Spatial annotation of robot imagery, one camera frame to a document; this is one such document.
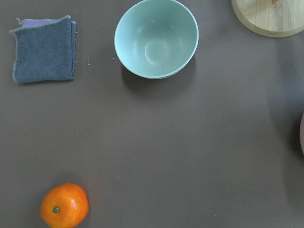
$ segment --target wooden stand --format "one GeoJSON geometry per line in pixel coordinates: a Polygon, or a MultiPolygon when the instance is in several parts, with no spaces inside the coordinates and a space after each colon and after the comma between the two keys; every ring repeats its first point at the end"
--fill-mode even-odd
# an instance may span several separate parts
{"type": "Polygon", "coordinates": [[[232,0],[233,10],[249,30],[267,37],[287,37],[304,30],[304,0],[232,0]]]}

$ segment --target mint green bowl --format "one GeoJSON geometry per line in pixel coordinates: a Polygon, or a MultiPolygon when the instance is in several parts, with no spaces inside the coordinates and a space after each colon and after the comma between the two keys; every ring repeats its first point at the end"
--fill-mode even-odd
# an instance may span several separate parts
{"type": "Polygon", "coordinates": [[[121,63],[136,75],[161,79],[190,61],[199,41],[193,14],[175,0],[143,0],[120,19],[114,37],[121,63]]]}

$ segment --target bowl rim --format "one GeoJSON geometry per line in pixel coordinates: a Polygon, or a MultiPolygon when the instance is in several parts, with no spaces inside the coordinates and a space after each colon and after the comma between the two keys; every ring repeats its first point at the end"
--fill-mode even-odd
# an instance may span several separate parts
{"type": "Polygon", "coordinates": [[[167,1],[172,1],[172,2],[175,2],[176,4],[179,4],[180,6],[182,6],[189,14],[190,16],[192,17],[193,19],[193,22],[194,22],[194,25],[195,25],[195,29],[196,29],[196,42],[195,42],[195,46],[194,46],[194,49],[190,55],[190,57],[179,67],[177,68],[176,70],[174,71],[171,71],[167,74],[164,74],[164,75],[159,75],[159,76],[148,76],[148,75],[144,75],[144,74],[140,74],[138,72],[135,72],[134,70],[131,70],[122,60],[121,58],[119,57],[118,55],[118,51],[117,51],[117,46],[116,46],[116,39],[117,39],[117,31],[118,31],[118,27],[120,26],[122,20],[124,19],[124,17],[135,7],[137,7],[138,5],[140,4],[143,4],[147,1],[154,1],[154,0],[142,0],[138,3],[136,3],[135,5],[131,6],[124,14],[123,16],[120,18],[117,26],[116,26],[116,30],[115,30],[115,35],[114,35],[114,47],[115,47],[115,51],[116,51],[116,54],[120,60],[120,62],[122,63],[122,65],[127,68],[129,71],[131,71],[132,73],[138,75],[138,76],[141,76],[141,77],[144,77],[144,78],[148,78],[148,79],[162,79],[162,78],[166,78],[166,77],[170,77],[178,72],[180,72],[189,62],[190,60],[192,59],[192,57],[194,56],[194,53],[197,49],[197,46],[198,46],[198,43],[199,43],[199,27],[198,27],[198,24],[197,24],[197,21],[195,20],[195,17],[194,15],[192,14],[192,12],[185,6],[183,5],[182,3],[180,3],[179,1],[177,0],[167,0],[167,1]]]}

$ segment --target cloth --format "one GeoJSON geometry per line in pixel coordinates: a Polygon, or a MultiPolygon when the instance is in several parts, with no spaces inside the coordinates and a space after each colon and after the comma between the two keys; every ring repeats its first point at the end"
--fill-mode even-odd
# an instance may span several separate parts
{"type": "Polygon", "coordinates": [[[76,22],[67,15],[19,23],[21,27],[9,31],[16,39],[13,80],[24,84],[74,79],[76,22]]]}

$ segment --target orange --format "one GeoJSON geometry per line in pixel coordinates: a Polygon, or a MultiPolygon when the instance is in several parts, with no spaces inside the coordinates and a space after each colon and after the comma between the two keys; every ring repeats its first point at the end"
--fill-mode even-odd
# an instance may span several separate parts
{"type": "Polygon", "coordinates": [[[45,195],[40,215],[51,228],[74,228],[85,219],[88,211],[85,191],[79,185],[67,183],[45,195]]]}

